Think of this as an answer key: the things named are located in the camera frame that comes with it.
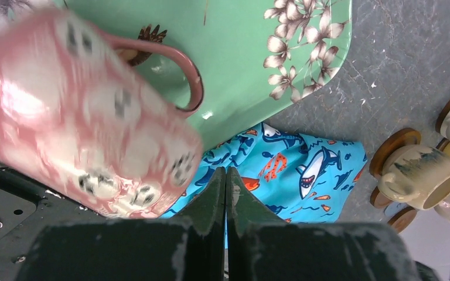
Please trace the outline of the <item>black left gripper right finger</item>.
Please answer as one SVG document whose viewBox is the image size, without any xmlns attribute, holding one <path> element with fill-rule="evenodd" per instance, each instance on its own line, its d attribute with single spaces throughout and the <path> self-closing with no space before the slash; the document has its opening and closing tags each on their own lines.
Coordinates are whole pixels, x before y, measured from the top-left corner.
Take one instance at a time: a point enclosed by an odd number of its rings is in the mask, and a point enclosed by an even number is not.
<svg viewBox="0 0 450 281">
<path fill-rule="evenodd" d="M 231 280 L 419 280 L 404 243 L 379 223 L 288 223 L 226 176 Z"/>
</svg>

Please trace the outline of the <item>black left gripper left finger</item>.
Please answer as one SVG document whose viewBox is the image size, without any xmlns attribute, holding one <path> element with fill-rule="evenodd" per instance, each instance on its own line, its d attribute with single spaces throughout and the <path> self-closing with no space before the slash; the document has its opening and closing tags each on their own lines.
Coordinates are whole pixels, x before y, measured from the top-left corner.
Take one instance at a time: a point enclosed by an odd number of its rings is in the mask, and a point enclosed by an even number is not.
<svg viewBox="0 0 450 281">
<path fill-rule="evenodd" d="M 226 172 L 167 219 L 45 228 L 17 280 L 223 280 Z"/>
</svg>

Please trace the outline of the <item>beige mug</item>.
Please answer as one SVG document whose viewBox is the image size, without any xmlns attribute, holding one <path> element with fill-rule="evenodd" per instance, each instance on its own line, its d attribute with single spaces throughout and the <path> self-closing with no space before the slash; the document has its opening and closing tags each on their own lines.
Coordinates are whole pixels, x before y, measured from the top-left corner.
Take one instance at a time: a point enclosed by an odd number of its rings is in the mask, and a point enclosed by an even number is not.
<svg viewBox="0 0 450 281">
<path fill-rule="evenodd" d="M 384 162 L 377 187 L 395 202 L 434 208 L 450 195 L 450 157 L 429 146 L 403 146 Z"/>
</svg>

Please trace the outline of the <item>pink mug maroon inside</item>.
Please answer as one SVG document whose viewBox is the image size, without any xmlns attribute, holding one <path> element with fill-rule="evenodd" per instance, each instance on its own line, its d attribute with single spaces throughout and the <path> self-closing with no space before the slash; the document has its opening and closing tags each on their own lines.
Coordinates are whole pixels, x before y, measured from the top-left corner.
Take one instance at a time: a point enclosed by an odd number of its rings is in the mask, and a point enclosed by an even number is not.
<svg viewBox="0 0 450 281">
<path fill-rule="evenodd" d="M 173 60 L 188 104 L 165 100 L 117 49 Z M 199 166 L 203 144 L 187 118 L 203 98 L 197 67 L 178 49 L 45 9 L 0 36 L 0 163 L 106 217 L 160 217 Z"/>
</svg>

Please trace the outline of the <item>blue round coaster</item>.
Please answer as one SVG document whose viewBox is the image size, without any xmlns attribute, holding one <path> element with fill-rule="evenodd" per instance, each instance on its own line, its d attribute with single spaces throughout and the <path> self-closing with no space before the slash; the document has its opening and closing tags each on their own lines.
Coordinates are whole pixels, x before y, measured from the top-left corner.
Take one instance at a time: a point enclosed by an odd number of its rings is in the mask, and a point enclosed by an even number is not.
<svg viewBox="0 0 450 281">
<path fill-rule="evenodd" d="M 392 218 L 397 213 L 399 213 L 401 210 L 408 207 L 408 204 L 406 203 L 398 203 L 398 202 L 392 202 L 384 209 L 384 215 L 386 217 Z"/>
</svg>

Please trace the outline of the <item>dark brown round coaster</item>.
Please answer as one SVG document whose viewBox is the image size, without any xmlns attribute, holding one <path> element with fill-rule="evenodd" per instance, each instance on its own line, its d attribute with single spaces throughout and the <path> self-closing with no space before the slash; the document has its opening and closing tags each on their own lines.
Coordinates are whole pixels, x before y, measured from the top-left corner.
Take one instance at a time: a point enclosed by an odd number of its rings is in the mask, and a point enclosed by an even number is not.
<svg viewBox="0 0 450 281">
<path fill-rule="evenodd" d="M 437 144 L 436 148 L 440 151 L 444 151 L 444 149 L 449 145 L 450 141 L 447 138 L 442 138 L 442 140 Z"/>
</svg>

